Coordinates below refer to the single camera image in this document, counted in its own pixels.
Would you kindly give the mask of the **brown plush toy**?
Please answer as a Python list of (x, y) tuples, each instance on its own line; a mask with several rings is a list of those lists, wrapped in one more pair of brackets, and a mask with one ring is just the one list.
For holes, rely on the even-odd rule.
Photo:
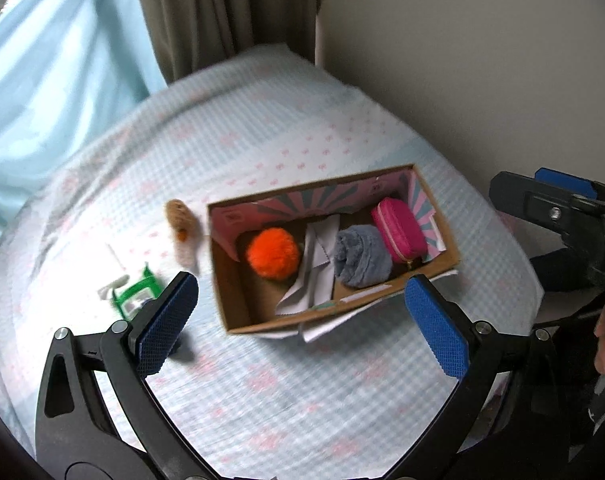
[(165, 215), (171, 231), (174, 257), (183, 269), (197, 275), (198, 251), (202, 241), (202, 229), (194, 212), (182, 200), (168, 200)]

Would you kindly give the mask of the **green wet wipes pack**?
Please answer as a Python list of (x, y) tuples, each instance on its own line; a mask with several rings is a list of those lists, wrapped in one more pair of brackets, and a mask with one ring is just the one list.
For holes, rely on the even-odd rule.
[(124, 274), (115, 281), (98, 289), (98, 297), (106, 300), (120, 318), (132, 321), (147, 302), (156, 300), (164, 290), (161, 279), (145, 264), (136, 281), (131, 281), (129, 274)]

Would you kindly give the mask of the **grey-blue plush roll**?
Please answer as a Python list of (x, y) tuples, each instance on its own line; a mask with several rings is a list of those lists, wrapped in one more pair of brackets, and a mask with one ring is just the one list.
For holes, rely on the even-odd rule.
[(361, 289), (386, 282), (392, 271), (391, 255), (376, 226), (357, 224), (340, 230), (334, 250), (335, 278)]

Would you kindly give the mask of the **white pink-dotted bed cover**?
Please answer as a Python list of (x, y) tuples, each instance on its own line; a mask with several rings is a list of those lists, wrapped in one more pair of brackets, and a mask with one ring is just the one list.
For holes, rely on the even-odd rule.
[[(415, 165), (461, 261), (439, 287), (471, 318), (530, 330), (542, 290), (502, 219), (425, 139), (360, 90), (283, 47), (255, 48), (143, 102), (56, 171), (0, 238), (0, 416), (34, 448), (37, 397), (56, 330), (106, 330), (101, 287), (144, 266), (176, 274), (167, 200), (195, 214), (227, 198)], [(227, 334), (209, 252), (184, 358), (150, 387), (220, 474), (375, 478), (447, 400), (401, 298), (315, 341)]]

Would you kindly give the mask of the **brown cardboard box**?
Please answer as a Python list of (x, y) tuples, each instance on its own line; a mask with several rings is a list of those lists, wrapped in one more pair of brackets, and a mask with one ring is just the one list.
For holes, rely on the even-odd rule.
[(459, 264), (413, 165), (223, 200), (208, 220), (218, 307), (233, 335), (281, 337)]

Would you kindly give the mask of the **light blue sheer curtain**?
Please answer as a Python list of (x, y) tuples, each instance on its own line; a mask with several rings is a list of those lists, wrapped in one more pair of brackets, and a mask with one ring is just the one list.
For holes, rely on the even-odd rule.
[(0, 14), (0, 236), (53, 171), (166, 85), (140, 0), (11, 0)]

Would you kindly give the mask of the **white folded paper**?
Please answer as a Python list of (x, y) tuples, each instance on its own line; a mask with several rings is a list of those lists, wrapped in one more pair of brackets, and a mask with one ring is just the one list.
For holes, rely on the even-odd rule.
[(308, 224), (296, 280), (278, 301), (276, 315), (302, 313), (331, 300), (335, 281), (334, 250), (339, 223), (339, 215), (332, 214), (323, 220)]

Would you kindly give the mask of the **brown drape curtain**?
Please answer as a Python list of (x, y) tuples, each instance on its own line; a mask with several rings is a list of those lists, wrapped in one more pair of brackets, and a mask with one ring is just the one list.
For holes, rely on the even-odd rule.
[(162, 76), (171, 82), (259, 44), (315, 60), (322, 0), (141, 0)]

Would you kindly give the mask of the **pink zip pouch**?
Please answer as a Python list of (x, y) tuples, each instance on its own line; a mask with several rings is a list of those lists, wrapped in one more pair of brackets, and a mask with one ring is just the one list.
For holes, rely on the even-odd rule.
[(413, 212), (402, 200), (386, 197), (372, 209), (372, 218), (395, 264), (410, 264), (428, 252), (426, 238)]

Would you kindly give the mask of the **orange fluffy pompom toy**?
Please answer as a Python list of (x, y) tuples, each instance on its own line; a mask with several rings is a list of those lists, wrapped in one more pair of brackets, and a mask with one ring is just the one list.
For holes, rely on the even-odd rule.
[(245, 252), (250, 269), (270, 281), (286, 281), (298, 271), (300, 248), (283, 228), (269, 228), (257, 234)]

